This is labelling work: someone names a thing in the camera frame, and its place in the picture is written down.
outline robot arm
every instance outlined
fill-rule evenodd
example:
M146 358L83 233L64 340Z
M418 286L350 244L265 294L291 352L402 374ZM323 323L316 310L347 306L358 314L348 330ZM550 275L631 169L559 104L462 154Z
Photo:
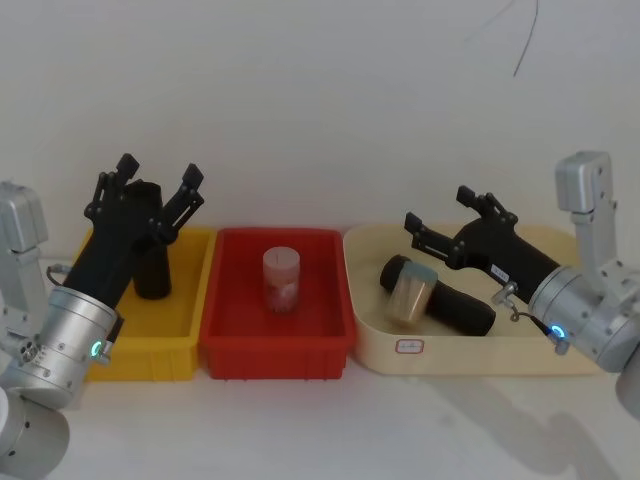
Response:
M8 325L0 348L13 356L0 376L0 473L36 480L57 466L69 441L66 419L57 410L73 400L92 362L108 363L123 324L115 308L136 266L155 246L174 242L203 203L197 192L202 174L195 165L189 166L165 206L155 201L159 186L141 180L128 183L137 168L133 157L125 155L115 172L100 175L85 210L93 221L93 234L64 284L53 289L46 308L37 263L37 243L46 239L39 202L22 187L8 185L3 190L26 191L29 208L0 211L0 240L8 245L1 252L7 258L0 262L19 265L0 272ZM9 193L0 196L0 202L23 205L21 196ZM15 261L23 255L29 262ZM27 318L25 324L17 324L21 329L6 321L14 311L20 319ZM13 340L7 340L13 336L31 343L33 355L25 356L24 347L16 350Z
M556 186L560 209L571 212L576 225L579 270L558 266L527 244L513 230L515 215L492 194L476 196L466 187L460 188L458 200L481 218L454 239L443 240L411 213L405 228L413 234L414 248L450 268L479 268L503 285L494 303L515 309L511 295L527 303L527 316L555 344L556 353L573 345L604 370L622 373L618 398L640 418L640 282L638 273L617 257L609 155L579 152L562 160ZM516 311L512 319L518 316Z

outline white table surface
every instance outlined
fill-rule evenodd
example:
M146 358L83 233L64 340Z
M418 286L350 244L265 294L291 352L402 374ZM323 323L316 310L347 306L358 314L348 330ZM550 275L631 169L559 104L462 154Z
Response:
M50 480L640 478L615 377L92 383Z

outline white label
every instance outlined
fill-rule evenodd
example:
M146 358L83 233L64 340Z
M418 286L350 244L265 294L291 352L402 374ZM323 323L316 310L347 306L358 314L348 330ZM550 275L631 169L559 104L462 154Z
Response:
M396 342L396 353L422 353L424 352L423 340L398 340Z
M495 265L491 265L491 273L493 273L496 277L498 277L503 282L507 283L509 281L509 275L504 270L499 269Z

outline red plastic tray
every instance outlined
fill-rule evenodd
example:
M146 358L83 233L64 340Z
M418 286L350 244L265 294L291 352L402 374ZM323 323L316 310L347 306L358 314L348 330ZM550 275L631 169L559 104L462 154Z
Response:
M296 310L265 306L262 255L271 247L300 254ZM209 373L221 379L335 379L355 342L339 232L230 228L218 233L200 329Z

